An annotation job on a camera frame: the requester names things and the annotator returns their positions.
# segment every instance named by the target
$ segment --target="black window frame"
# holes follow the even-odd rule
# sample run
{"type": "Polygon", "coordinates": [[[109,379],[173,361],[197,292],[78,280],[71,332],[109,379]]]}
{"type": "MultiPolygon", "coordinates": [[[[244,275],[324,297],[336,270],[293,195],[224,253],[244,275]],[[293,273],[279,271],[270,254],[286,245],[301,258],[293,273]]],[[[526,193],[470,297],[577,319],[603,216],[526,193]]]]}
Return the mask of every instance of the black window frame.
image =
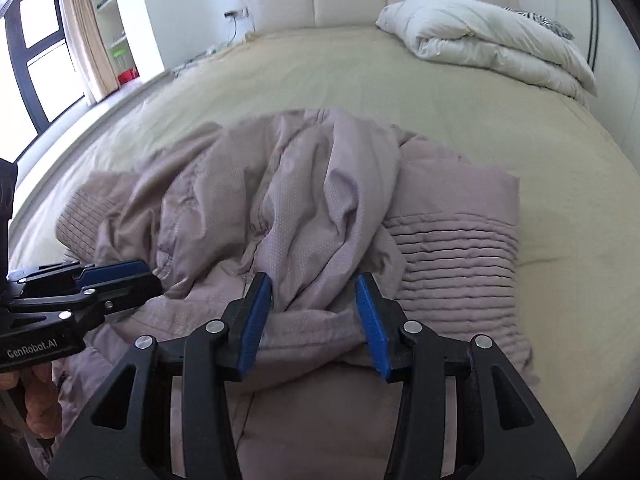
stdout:
{"type": "MultiPolygon", "coordinates": [[[[31,80],[31,75],[29,74],[27,63],[31,59],[39,56],[48,48],[52,47],[56,43],[59,43],[60,41],[64,40],[66,44],[66,36],[64,27],[62,25],[60,1],[53,0],[56,7],[56,17],[58,18],[58,30],[27,48],[24,41],[24,33],[22,30],[22,18],[20,16],[21,1],[23,0],[12,1],[11,5],[4,15],[4,25],[6,28],[6,40],[9,48],[9,58],[14,69],[14,76],[18,85],[18,90],[20,91],[20,95],[22,96],[22,100],[24,102],[25,108],[27,109],[27,113],[31,118],[31,122],[36,129],[37,136],[39,137],[51,126],[51,124],[57,119],[57,117],[54,118],[53,121],[49,121],[47,119],[47,116],[44,113],[44,109],[42,108],[42,104],[40,103],[38,94],[36,93],[36,89],[33,86],[33,81],[31,80]]],[[[69,108],[76,104],[80,99],[82,99],[82,96],[77,101],[68,106],[65,110],[63,110],[58,115],[58,117],[69,110],[69,108]]]]}

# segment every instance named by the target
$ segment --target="window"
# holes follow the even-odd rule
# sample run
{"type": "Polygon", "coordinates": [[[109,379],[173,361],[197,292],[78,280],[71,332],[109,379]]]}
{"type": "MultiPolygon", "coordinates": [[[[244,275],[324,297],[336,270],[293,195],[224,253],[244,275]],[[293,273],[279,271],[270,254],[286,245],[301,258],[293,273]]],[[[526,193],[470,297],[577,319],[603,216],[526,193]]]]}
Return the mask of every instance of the window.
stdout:
{"type": "Polygon", "coordinates": [[[14,0],[0,23],[0,156],[15,160],[83,91],[58,0],[14,0]]]}

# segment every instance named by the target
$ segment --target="blue rubber pad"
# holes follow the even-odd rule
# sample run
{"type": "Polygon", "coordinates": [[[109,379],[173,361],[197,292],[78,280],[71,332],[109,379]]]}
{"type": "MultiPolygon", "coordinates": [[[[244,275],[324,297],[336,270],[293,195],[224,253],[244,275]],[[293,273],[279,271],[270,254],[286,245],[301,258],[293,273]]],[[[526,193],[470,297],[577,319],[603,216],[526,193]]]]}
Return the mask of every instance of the blue rubber pad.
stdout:
{"type": "Polygon", "coordinates": [[[391,375],[391,361],[387,352],[386,332],[363,276],[356,278],[356,304],[373,365],[384,379],[388,379],[391,375]]]}
{"type": "Polygon", "coordinates": [[[145,274],[149,271],[148,265],[141,261],[124,262],[122,264],[114,264],[104,267],[89,267],[82,271],[82,274],[76,280],[78,289],[98,283],[111,282],[120,280],[127,276],[135,276],[137,274],[145,274]]]}
{"type": "Polygon", "coordinates": [[[262,331],[265,323],[267,323],[267,315],[270,308],[271,280],[268,276],[265,276],[255,296],[254,304],[252,304],[251,312],[242,332],[240,356],[238,358],[238,371],[242,378],[245,377],[255,363],[262,331]]]}

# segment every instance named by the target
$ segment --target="wall socket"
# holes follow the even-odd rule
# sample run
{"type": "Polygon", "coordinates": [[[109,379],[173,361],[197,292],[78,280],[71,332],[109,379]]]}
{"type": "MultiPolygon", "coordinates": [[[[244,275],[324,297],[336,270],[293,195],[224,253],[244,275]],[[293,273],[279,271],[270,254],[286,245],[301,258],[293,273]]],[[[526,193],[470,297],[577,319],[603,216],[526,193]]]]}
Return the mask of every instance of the wall socket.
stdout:
{"type": "Polygon", "coordinates": [[[241,18],[248,18],[249,17],[249,9],[247,9],[246,7],[244,9],[234,9],[234,10],[228,10],[227,12],[225,12],[225,18],[235,18],[236,20],[239,20],[241,18]]]}

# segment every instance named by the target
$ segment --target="bed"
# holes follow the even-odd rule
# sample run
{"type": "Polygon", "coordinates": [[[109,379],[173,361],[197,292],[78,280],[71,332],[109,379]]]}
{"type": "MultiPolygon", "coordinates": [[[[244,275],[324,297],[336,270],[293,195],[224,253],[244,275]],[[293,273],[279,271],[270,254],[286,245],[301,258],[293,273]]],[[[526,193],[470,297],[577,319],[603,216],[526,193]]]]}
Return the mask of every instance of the bed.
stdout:
{"type": "MultiPolygon", "coordinates": [[[[401,0],[244,0],[258,32],[183,72],[96,140],[12,226],[10,267],[60,260],[59,212],[91,170],[126,170],[205,121],[338,106],[520,178],[519,324],[535,393],[578,471],[640,386],[640,178],[574,99],[416,59],[373,26],[401,0]]],[[[517,6],[517,0],[484,0],[517,6]]]]}

